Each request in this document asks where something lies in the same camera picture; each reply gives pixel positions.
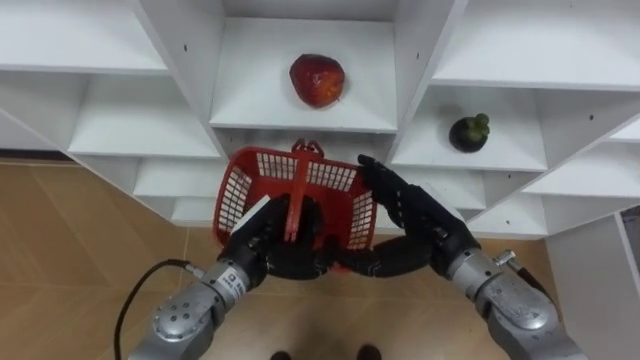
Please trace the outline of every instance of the shoe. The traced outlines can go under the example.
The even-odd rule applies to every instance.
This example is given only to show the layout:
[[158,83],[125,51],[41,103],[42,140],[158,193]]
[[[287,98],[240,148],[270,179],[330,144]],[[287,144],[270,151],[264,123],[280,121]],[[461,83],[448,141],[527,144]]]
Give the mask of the shoe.
[[360,350],[358,350],[357,360],[382,360],[382,354],[380,354],[380,350],[373,345],[362,345]]
[[271,355],[271,360],[291,360],[291,355],[286,351],[278,351]]

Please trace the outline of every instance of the red plastic basket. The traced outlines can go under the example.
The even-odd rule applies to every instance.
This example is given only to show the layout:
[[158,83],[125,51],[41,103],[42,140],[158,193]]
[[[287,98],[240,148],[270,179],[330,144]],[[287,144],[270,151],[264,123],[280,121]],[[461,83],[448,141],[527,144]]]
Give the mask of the red plastic basket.
[[248,147],[234,154],[218,192],[213,231],[225,245],[231,230],[264,195],[291,194],[285,237],[294,241],[305,195],[318,201],[324,226],[315,239],[322,245],[335,235],[343,248],[369,247],[376,206],[357,167],[324,159],[317,142],[298,140],[291,152]]

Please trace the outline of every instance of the wooden floor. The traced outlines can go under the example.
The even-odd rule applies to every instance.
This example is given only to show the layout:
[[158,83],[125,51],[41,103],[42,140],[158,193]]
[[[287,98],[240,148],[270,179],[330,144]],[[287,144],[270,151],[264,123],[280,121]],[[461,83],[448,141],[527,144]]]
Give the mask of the wooden floor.
[[[543,242],[506,247],[555,294]],[[112,359],[124,297],[155,262],[207,267],[219,249],[208,229],[177,228],[76,166],[0,165],[0,359]],[[189,279],[163,270],[125,323],[128,351],[150,311]],[[430,270],[390,280],[331,274],[267,279],[228,315],[204,359],[353,359],[376,344],[385,359],[507,357],[473,306]]]

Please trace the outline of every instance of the red fruit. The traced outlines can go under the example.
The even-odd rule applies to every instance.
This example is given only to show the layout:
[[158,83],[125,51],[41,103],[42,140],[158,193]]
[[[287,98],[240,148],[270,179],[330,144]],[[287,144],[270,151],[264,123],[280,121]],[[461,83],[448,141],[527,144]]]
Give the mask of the red fruit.
[[332,58],[303,54],[293,62],[289,77],[302,101],[314,108],[325,107],[342,94],[344,70]]

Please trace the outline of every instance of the mangosteen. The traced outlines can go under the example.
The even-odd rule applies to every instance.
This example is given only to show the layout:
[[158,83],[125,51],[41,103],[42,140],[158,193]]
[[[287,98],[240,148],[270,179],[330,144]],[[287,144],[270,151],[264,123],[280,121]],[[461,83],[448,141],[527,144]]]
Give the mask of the mangosteen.
[[451,145],[464,153],[482,149],[488,138],[489,117],[486,114],[462,118],[456,121],[449,131]]

